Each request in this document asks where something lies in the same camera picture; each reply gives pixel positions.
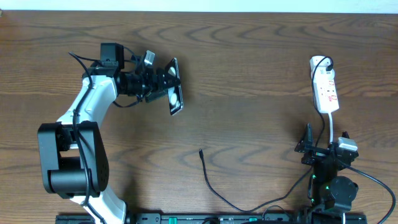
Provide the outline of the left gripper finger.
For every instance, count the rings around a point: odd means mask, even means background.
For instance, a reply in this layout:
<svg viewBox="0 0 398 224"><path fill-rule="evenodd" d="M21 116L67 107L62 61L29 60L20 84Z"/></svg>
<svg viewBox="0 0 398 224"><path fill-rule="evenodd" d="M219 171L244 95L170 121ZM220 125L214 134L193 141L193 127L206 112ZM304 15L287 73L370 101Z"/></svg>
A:
<svg viewBox="0 0 398 224"><path fill-rule="evenodd" d="M179 77L170 74L163 74L163 89L169 89L179 86L181 81Z"/></svg>
<svg viewBox="0 0 398 224"><path fill-rule="evenodd" d="M146 103L150 103L154 100L157 100L163 96L167 95L167 90L157 90L157 91L149 91L148 93L145 94L145 101Z"/></svg>

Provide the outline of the black Samsung flip phone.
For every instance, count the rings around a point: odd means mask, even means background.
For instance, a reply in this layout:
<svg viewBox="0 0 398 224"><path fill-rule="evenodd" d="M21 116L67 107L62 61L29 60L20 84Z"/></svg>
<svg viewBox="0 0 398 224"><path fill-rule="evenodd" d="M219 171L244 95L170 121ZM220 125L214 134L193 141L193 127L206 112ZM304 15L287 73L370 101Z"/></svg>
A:
<svg viewBox="0 0 398 224"><path fill-rule="evenodd" d="M169 62L169 64L165 67L164 74L170 74L173 76L177 76L180 79L177 58L173 58ZM173 116L173 115L177 114L178 112L180 112L184 106L181 84L179 86L167 89L167 95L168 95L168 99L169 99L170 114Z"/></svg>

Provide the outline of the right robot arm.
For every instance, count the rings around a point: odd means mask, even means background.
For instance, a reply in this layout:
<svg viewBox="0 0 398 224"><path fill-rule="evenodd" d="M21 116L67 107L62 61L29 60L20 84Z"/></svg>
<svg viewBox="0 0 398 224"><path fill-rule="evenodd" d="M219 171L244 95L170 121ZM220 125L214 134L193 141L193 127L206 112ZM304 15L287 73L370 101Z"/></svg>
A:
<svg viewBox="0 0 398 224"><path fill-rule="evenodd" d="M295 147L301 152L301 163L312 168L307 197L311 206L298 211L298 223L344 223L345 213L352 207L358 185L338 172L350 166L359 156L358 146L344 132L337 142L324 149L313 145L312 127L307 124Z"/></svg>

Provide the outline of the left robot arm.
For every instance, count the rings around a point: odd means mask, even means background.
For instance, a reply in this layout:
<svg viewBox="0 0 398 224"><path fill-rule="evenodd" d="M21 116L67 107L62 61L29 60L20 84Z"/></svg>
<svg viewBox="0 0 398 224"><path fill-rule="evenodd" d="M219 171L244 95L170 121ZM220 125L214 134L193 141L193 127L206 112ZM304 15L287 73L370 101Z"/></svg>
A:
<svg viewBox="0 0 398 224"><path fill-rule="evenodd" d="M155 69L155 53L148 50L126 59L126 50L121 44L102 43L100 58L83 67L82 87L71 107L37 131L44 189L79 204L91 223L137 220L108 184L109 162L100 134L108 108L119 95L135 97L133 106L167 96L171 115L184 106L176 58Z"/></svg>

